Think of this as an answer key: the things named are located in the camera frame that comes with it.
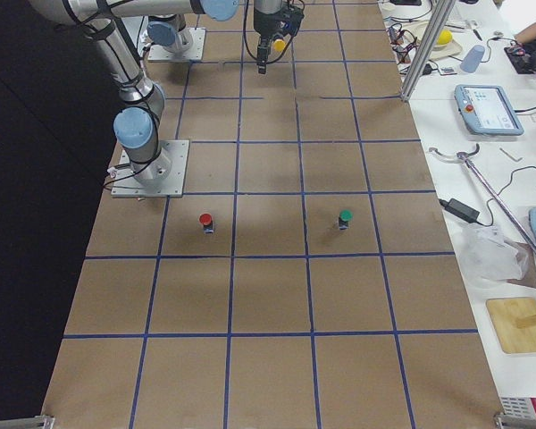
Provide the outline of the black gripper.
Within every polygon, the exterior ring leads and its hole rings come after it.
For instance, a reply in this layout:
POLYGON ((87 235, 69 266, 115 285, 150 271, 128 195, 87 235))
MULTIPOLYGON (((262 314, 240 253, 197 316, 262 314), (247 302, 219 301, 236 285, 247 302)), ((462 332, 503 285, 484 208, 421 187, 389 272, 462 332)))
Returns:
POLYGON ((263 13, 254 11, 254 29, 259 34, 256 49, 256 65, 260 74, 266 74, 271 40, 281 30, 281 19, 278 13, 263 13))

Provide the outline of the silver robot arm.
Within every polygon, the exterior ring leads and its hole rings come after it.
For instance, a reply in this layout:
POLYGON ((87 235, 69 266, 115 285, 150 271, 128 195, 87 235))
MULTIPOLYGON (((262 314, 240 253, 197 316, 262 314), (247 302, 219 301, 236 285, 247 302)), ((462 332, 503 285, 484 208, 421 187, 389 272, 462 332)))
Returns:
POLYGON ((182 57, 198 47, 185 27, 188 14, 227 21, 234 1, 33 1, 31 6, 58 29, 76 29, 105 62, 123 108, 113 120, 122 148, 104 187, 115 198, 181 197, 190 143, 168 133, 172 121, 162 84, 147 70, 154 47, 182 57))
MULTIPOLYGON (((143 51, 155 46, 165 61, 187 61, 194 41, 185 15, 205 14, 216 21, 228 21, 239 6, 239 1, 167 1, 163 9, 147 16, 143 51)), ((287 52, 305 17, 304 9, 293 1, 254 2, 253 26, 259 39, 256 53, 249 56, 260 74, 287 52)))

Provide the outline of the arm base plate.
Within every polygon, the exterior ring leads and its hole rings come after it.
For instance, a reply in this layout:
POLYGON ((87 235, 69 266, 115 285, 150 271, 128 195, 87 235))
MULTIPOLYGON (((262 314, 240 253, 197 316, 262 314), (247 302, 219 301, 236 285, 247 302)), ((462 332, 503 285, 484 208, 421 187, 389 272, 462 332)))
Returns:
POLYGON ((151 22, 147 36, 153 43, 149 50, 150 62, 201 62, 205 45, 205 28, 186 27, 177 31, 168 25, 151 22))
POLYGON ((188 140, 160 140, 160 155, 146 168, 134 164, 125 150, 121 151, 120 164, 125 167, 115 172, 115 182, 110 185, 114 198, 161 198, 183 196, 188 163, 188 140))

